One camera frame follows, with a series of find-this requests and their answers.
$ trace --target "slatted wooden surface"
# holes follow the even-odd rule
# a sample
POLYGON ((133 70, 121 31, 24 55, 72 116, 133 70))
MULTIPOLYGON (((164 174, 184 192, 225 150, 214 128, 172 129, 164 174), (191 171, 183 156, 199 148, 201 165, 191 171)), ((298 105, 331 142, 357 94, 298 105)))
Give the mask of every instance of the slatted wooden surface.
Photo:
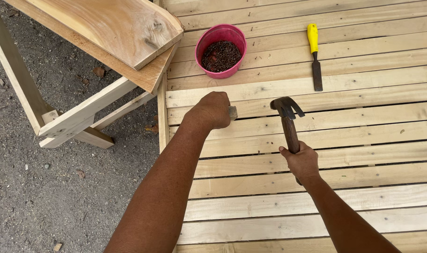
POLYGON ((211 91, 226 91, 239 115, 205 142, 178 252, 335 252, 277 151, 286 144, 269 103, 288 95, 306 112, 298 136, 317 150, 329 185, 402 252, 427 253, 427 0, 163 3, 186 26, 159 104, 165 135, 211 91), (234 76, 214 80, 194 46, 222 22, 242 29, 248 51, 234 76), (311 22, 323 92, 313 89, 311 22))

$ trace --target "dirt ground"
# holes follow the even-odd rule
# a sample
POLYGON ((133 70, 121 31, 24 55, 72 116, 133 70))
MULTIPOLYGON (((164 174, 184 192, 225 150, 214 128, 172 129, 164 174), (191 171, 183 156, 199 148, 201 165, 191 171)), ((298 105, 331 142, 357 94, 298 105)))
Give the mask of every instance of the dirt ground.
MULTIPOLYGON (((0 12, 44 100, 56 109, 68 111, 120 78, 114 70, 98 78, 92 70, 101 62, 2 1, 0 12)), ((159 136, 144 130, 156 123, 157 100, 104 129, 115 141, 108 149, 76 140, 42 149, 1 63, 0 79, 0 253, 53 252, 56 243, 63 244, 60 252, 102 252, 159 155, 159 136)), ((142 92, 134 89, 95 121, 142 92)))

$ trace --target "wooden frame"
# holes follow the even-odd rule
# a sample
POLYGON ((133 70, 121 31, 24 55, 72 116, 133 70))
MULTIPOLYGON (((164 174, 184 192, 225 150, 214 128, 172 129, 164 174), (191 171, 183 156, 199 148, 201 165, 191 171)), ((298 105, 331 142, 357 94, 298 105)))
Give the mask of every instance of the wooden frame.
POLYGON ((81 49, 90 52, 114 70, 132 78, 135 83, 141 84, 147 90, 96 123, 93 123, 93 118, 99 110, 137 87, 132 80, 122 77, 70 111, 65 113, 55 111, 52 106, 45 103, 40 95, 0 15, 0 61, 31 122, 34 132, 38 136, 47 137, 40 142, 40 146, 56 148, 71 138, 76 138, 104 149, 113 145, 112 138, 103 134, 100 130, 154 98, 155 95, 153 94, 157 93, 157 87, 162 80, 163 74, 166 73, 166 68, 170 64, 179 42, 141 70, 136 71, 25 0, 7 0, 6 2, 37 19, 40 23, 81 49))

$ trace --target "hand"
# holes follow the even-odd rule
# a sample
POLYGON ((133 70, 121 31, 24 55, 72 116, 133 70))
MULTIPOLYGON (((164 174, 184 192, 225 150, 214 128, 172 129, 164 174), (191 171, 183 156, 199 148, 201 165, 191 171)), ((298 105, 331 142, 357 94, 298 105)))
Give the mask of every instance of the hand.
POLYGON ((299 152, 296 154, 290 153, 284 147, 279 147, 279 152, 287 160, 290 171, 301 183, 311 177, 319 177, 318 153, 303 141, 299 141, 299 152))
POLYGON ((229 98, 227 93, 212 91, 205 95, 186 116, 200 123, 208 123, 211 129, 225 128, 230 124, 229 98))

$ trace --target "pink plastic container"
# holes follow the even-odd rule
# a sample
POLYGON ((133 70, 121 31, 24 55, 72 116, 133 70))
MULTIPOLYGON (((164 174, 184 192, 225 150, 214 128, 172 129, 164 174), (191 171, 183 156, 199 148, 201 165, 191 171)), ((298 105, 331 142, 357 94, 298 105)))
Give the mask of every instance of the pink plastic container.
POLYGON ((224 79, 232 76, 239 70, 241 61, 246 53, 247 44, 246 39, 244 37, 244 33, 236 26, 229 24, 219 24, 216 26, 212 26, 212 28, 208 29, 198 40, 195 48, 195 58, 198 66, 206 72, 206 74, 214 79, 224 79), (201 66, 201 59, 204 54, 204 51, 210 44, 217 41, 231 41, 234 43, 240 50, 242 58, 237 62, 236 65, 231 67, 230 69, 223 72, 210 72, 201 66))

